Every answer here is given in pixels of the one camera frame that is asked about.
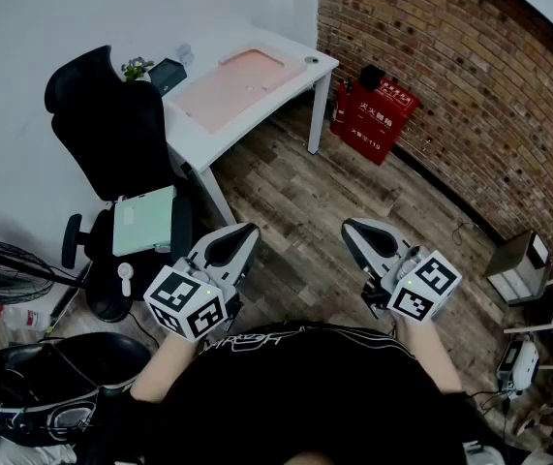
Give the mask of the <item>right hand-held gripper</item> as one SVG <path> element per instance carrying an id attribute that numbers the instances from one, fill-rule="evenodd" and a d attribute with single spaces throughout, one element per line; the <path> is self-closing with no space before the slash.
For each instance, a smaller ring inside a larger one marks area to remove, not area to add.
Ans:
<path id="1" fill-rule="evenodd" d="M 361 297 L 375 316 L 390 310 L 425 323 L 462 281 L 460 272 L 439 251 L 410 243 L 387 223 L 349 218 L 342 224 L 341 235 L 367 274 Z"/>

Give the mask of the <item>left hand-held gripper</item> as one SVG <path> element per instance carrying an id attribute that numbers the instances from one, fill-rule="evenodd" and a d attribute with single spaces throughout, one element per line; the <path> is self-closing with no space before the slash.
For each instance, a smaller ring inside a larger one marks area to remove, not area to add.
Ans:
<path id="1" fill-rule="evenodd" d="M 218 326 L 229 329 L 241 309 L 237 286 L 260 241 L 255 224 L 226 226 L 203 236 L 174 265 L 163 266 L 143 295 L 156 322 L 189 342 Z"/>

